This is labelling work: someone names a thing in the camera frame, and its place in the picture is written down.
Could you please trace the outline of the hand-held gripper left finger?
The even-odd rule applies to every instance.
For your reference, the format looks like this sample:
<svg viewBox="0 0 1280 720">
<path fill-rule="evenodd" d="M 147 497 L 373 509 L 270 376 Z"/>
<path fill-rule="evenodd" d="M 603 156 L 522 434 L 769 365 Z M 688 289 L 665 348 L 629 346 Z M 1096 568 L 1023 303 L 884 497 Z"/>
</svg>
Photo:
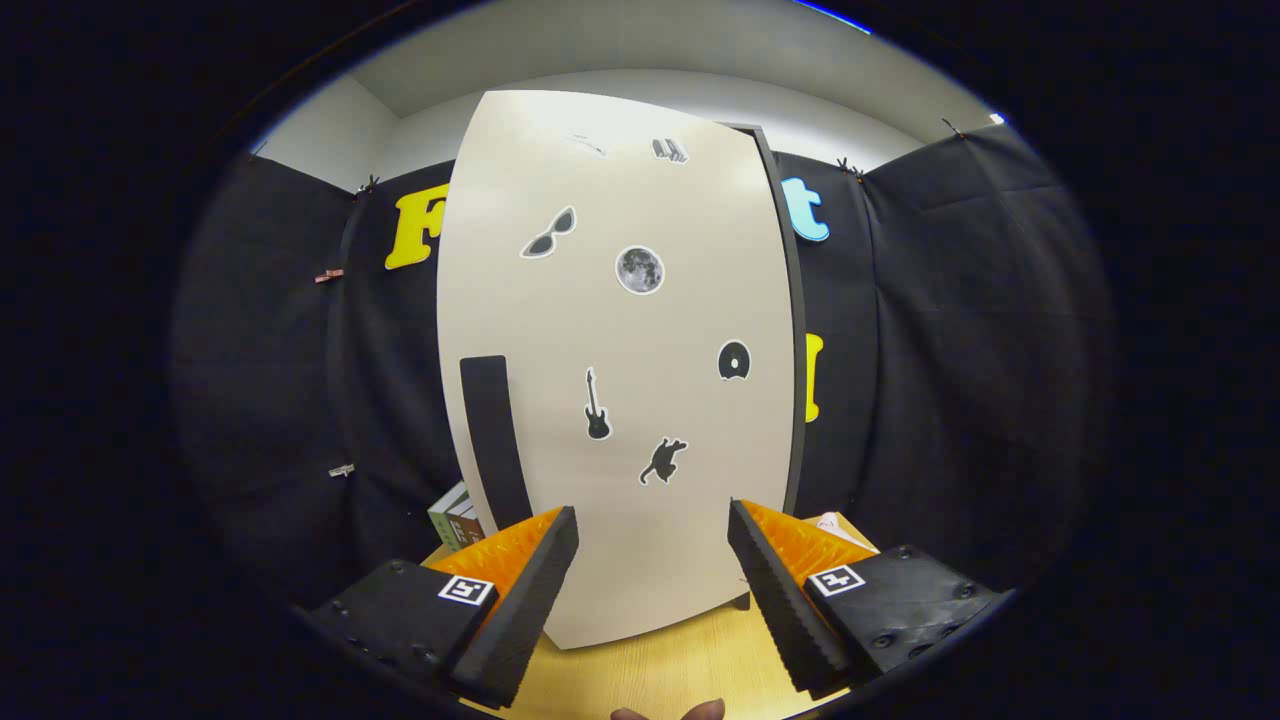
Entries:
<svg viewBox="0 0 1280 720">
<path fill-rule="evenodd" d="M 387 561 L 300 618 L 402 691 L 507 708 L 577 548 L 564 505 L 434 562 Z"/>
</svg>

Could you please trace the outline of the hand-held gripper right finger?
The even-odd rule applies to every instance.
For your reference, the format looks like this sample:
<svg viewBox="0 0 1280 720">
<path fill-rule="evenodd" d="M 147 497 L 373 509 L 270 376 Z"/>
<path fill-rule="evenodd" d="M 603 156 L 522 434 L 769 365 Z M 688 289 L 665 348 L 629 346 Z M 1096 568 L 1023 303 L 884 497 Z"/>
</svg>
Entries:
<svg viewBox="0 0 1280 720">
<path fill-rule="evenodd" d="M 922 665 L 1009 600 L 915 546 L 876 552 L 742 498 L 727 541 L 794 687 L 813 700 Z"/>
</svg>

